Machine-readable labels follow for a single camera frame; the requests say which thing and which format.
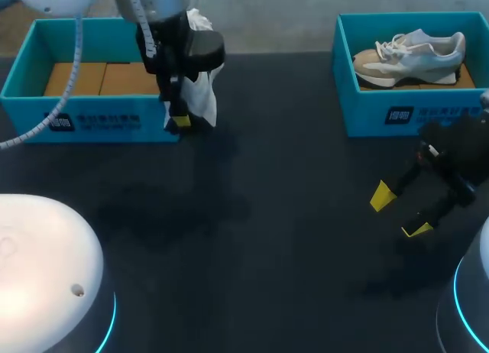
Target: logo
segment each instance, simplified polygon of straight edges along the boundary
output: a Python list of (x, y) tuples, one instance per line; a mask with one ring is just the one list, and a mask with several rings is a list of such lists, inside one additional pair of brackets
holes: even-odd
[(51, 131), (75, 131), (75, 125), (68, 114), (59, 114), (50, 124)]
[(407, 124), (413, 116), (413, 111), (412, 106), (392, 106), (385, 118), (385, 125)]

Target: white sneaker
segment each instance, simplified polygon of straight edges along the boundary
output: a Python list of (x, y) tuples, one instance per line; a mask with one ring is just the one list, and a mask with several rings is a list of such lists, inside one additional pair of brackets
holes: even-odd
[(422, 30), (398, 34), (390, 43), (375, 43), (353, 58), (358, 77), (380, 87), (394, 87), (405, 78), (427, 83), (455, 84), (455, 72), (465, 57), (465, 37), (430, 37)]

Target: cardboard box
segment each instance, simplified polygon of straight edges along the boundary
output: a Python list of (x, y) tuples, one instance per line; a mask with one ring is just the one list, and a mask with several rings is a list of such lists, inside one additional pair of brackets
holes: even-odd
[(156, 76), (143, 63), (107, 64), (101, 96), (160, 95)]
[[(122, 18), (83, 21), (83, 67), (75, 95), (57, 120), (28, 143), (178, 141), (178, 135), (164, 130), (166, 112), (154, 76), (148, 76), (142, 67), (134, 38), (136, 28)], [(32, 24), (0, 95), (17, 134), (39, 124), (60, 101), (74, 47), (73, 19), (44, 19)], [(103, 67), (106, 72), (106, 64), (120, 62), (129, 62), (125, 64), (129, 71), (112, 75), (111, 67), (104, 79)], [(103, 83), (104, 92), (120, 95), (99, 96)]]
[[(461, 71), (457, 87), (362, 90), (351, 57), (371, 49), (376, 40), (390, 41), (396, 34), (419, 28), (435, 37), (452, 36), (455, 32), (465, 35), (467, 70)], [(486, 46), (489, 25), (478, 12), (339, 15), (332, 69), (348, 136), (418, 135), (419, 128), (430, 120), (449, 125), (465, 112), (480, 115), (480, 97), (489, 87)]]
[[(72, 96), (98, 96), (102, 88), (106, 66), (106, 63), (82, 63)], [(49, 82), (44, 91), (46, 97), (61, 96), (63, 94), (72, 68), (73, 63), (54, 64)]]

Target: concrete floor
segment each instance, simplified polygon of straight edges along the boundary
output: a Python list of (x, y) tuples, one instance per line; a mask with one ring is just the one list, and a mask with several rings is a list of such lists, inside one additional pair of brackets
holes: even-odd
[[(225, 35), (232, 53), (328, 50), (339, 13), (482, 11), (489, 16), (489, 0), (200, 0), (198, 8)], [(117, 8), (113, 0), (98, 0), (89, 15), (115, 16)], [(34, 18), (42, 16), (22, 5), (0, 13), (0, 56), (16, 54)]]

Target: blue led ring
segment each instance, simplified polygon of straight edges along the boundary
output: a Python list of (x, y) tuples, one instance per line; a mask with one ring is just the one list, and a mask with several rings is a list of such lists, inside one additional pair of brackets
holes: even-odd
[(108, 338), (112, 334), (112, 330), (114, 329), (114, 324), (115, 324), (116, 310), (117, 310), (117, 300), (115, 299), (115, 293), (114, 293), (114, 312), (112, 313), (112, 321), (110, 322), (110, 326), (108, 328), (107, 334), (105, 335), (104, 341), (102, 342), (102, 344), (99, 346), (99, 349), (97, 349), (95, 353), (100, 353), (103, 350), (103, 348), (105, 347), (105, 345), (108, 342)]
[(472, 338), (480, 345), (482, 349), (484, 349), (485, 352), (489, 353), (489, 348), (487, 348), (484, 343), (476, 336), (474, 331), (471, 329), (470, 325), (468, 324), (467, 320), (464, 317), (464, 314), (461, 311), (460, 304), (458, 303), (458, 297), (457, 297), (457, 276), (458, 276), (458, 269), (460, 268), (460, 265), (464, 259), (460, 261), (460, 264), (457, 266), (457, 271), (455, 272), (455, 277), (453, 279), (453, 295), (455, 296), (455, 305), (457, 306), (458, 314), (460, 315), (461, 321), (464, 323), (465, 328), (467, 331), (472, 335)]

